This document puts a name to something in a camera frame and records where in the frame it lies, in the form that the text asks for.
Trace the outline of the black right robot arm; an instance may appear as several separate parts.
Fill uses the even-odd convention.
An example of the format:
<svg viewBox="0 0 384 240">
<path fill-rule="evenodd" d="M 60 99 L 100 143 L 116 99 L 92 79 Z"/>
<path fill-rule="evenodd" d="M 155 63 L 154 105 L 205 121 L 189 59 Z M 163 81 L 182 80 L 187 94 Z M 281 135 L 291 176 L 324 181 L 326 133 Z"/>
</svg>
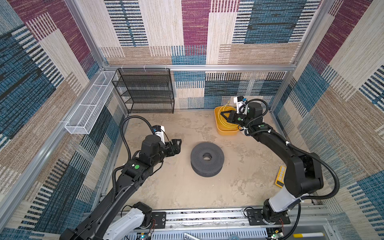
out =
<svg viewBox="0 0 384 240">
<path fill-rule="evenodd" d="M 263 220 L 274 224 L 287 211 L 303 200 L 327 200 L 336 196 L 340 190 L 340 180 L 336 172 L 315 153 L 308 153 L 294 146 L 273 127 L 264 122 L 270 110 L 266 101 L 247 100 L 235 97 L 235 110 L 219 111 L 227 123 L 237 125 L 248 137 L 267 146 L 286 165 L 283 188 L 263 205 Z M 334 180 L 334 188 L 326 195 L 314 193 L 324 187 L 323 169 L 327 169 Z"/>
</svg>

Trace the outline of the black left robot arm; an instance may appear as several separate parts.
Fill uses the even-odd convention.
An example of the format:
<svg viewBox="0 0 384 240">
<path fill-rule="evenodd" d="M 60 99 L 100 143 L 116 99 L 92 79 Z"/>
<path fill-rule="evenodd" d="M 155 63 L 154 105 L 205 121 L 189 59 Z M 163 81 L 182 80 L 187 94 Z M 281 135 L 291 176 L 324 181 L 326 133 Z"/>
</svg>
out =
<svg viewBox="0 0 384 240">
<path fill-rule="evenodd" d="M 182 140 L 164 142 L 145 118 L 137 116 L 137 119 L 149 126 L 151 134 L 143 140 L 139 151 L 128 156 L 125 165 L 113 170 L 110 192 L 75 229 L 66 229 L 61 240 L 121 240 L 136 228 L 150 226 L 152 208 L 141 202 L 133 205 L 124 217 L 118 220 L 115 217 L 146 179 L 156 172 L 157 164 L 163 164 L 165 158 L 181 152 Z"/>
</svg>

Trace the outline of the dark grey cable spool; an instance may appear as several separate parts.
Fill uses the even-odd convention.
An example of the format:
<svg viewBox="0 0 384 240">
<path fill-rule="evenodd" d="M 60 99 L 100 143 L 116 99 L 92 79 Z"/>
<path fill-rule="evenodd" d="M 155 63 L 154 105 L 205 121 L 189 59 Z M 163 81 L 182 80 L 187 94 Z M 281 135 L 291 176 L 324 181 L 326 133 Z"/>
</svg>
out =
<svg viewBox="0 0 384 240">
<path fill-rule="evenodd" d="M 210 142 L 197 144 L 191 152 L 192 169 L 201 177 L 216 176 L 222 170 L 224 161 L 222 149 Z"/>
</svg>

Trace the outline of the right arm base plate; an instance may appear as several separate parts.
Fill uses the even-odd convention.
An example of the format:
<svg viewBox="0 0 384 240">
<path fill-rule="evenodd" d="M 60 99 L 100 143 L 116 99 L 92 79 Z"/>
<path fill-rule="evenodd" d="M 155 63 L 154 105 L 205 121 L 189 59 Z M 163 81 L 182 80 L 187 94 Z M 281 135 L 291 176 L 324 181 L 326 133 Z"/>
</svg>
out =
<svg viewBox="0 0 384 240">
<path fill-rule="evenodd" d="M 250 226 L 264 225 L 289 225 L 291 220 L 286 212 L 275 213 L 260 208 L 245 208 L 244 216 L 248 219 Z"/>
</svg>

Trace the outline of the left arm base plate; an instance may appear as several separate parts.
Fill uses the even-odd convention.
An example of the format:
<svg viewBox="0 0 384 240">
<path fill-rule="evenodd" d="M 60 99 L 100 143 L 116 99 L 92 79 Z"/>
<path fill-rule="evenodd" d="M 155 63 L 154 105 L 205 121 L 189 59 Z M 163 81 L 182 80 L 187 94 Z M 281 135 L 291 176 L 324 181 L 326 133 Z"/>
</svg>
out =
<svg viewBox="0 0 384 240">
<path fill-rule="evenodd" d="M 164 229 L 167 220 L 166 212 L 152 212 L 144 214 L 144 220 L 142 224 L 135 228 L 135 230 L 153 230 L 153 229 Z"/>
</svg>

